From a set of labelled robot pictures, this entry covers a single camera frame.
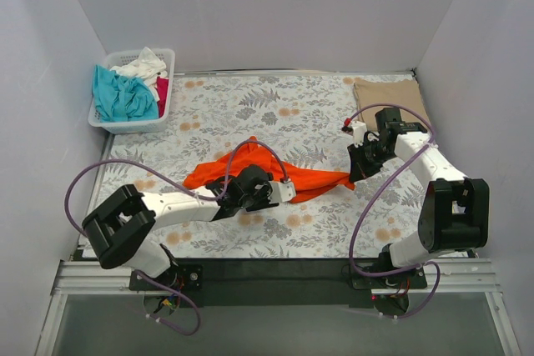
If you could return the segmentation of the orange t shirt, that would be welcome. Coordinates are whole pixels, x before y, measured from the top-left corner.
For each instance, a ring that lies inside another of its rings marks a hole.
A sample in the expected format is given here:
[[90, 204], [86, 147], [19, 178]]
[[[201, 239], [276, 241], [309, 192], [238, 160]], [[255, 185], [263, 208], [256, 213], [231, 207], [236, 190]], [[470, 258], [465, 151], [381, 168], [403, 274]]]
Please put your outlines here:
[[[187, 189], [196, 189], [222, 178], [226, 172], [228, 161], [232, 153], [226, 153], [213, 162], [201, 163], [183, 181]], [[257, 165], [267, 173], [271, 173], [276, 181], [284, 177], [283, 170], [275, 156], [267, 148], [258, 144], [257, 138], [252, 136], [241, 146], [234, 158], [229, 170], [230, 176], [237, 176], [245, 167]], [[349, 180], [348, 173], [339, 171], [313, 170], [299, 168], [290, 163], [283, 162], [285, 171], [295, 185], [296, 197], [292, 203], [303, 203], [329, 192], [338, 186], [344, 186], [349, 190], [356, 188]]]

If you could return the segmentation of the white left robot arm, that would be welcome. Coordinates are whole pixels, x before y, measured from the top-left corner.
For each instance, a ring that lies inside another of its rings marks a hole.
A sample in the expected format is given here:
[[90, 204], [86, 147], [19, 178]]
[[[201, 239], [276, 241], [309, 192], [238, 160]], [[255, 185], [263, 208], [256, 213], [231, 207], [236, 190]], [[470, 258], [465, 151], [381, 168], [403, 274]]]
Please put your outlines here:
[[103, 269], [126, 266], [147, 275], [157, 288], [176, 288], [179, 263], [167, 246], [149, 239], [154, 230], [189, 222], [212, 222], [237, 212], [273, 208], [292, 199], [272, 173], [251, 165], [232, 176], [194, 190], [142, 193], [123, 185], [93, 210], [83, 232]]

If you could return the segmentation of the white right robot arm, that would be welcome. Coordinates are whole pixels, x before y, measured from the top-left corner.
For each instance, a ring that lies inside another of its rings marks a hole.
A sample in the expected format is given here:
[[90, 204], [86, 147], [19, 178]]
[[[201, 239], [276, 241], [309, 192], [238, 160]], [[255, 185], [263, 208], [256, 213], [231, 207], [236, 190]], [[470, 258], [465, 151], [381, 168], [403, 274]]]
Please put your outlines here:
[[403, 164], [379, 187], [365, 206], [368, 213], [386, 188], [409, 169], [425, 189], [416, 231], [387, 245], [368, 268], [349, 257], [350, 270], [361, 277], [378, 278], [396, 287], [408, 273], [434, 258], [486, 245], [489, 233], [490, 189], [482, 178], [469, 178], [455, 168], [435, 142], [431, 124], [410, 111], [415, 121], [402, 118], [406, 107], [377, 103], [376, 129], [371, 131], [355, 115], [344, 121], [342, 130], [353, 137], [348, 147], [350, 181], [356, 183], [379, 173], [393, 158]]

